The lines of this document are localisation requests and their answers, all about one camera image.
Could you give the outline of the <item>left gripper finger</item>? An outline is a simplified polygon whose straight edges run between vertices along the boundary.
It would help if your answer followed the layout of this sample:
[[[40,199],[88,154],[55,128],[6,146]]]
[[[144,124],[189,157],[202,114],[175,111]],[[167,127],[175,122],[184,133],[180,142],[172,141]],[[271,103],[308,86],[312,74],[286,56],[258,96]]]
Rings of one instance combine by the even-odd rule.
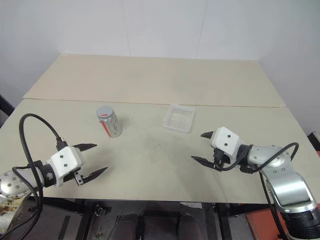
[[[107,169],[108,169],[108,167],[103,167],[101,169],[98,169],[98,170],[90,173],[87,177],[81,176],[82,183],[86,184],[86,183],[96,179],[97,177],[99,177]]]
[[[80,143],[80,144],[73,145],[73,147],[78,149],[80,152],[87,151],[87,150],[92,149],[96,146],[97,145],[94,143]]]

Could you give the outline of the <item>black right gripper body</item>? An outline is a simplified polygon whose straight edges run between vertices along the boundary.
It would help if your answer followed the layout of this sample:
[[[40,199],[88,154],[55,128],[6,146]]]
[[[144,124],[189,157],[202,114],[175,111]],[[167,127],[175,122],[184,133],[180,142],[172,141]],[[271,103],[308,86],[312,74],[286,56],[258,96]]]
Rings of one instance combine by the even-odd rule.
[[[225,153],[222,150],[215,148],[213,151],[214,168],[223,168],[225,164],[231,164],[230,157],[225,155]]]

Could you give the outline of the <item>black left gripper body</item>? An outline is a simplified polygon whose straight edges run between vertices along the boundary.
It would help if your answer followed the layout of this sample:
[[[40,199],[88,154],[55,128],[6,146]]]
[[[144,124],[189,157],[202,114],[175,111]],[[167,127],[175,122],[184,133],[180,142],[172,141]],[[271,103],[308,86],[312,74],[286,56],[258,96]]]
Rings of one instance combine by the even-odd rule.
[[[68,173],[66,176],[63,177],[64,183],[71,180],[75,180],[78,186],[84,184],[83,176],[80,174],[79,169],[71,171],[70,173]]]

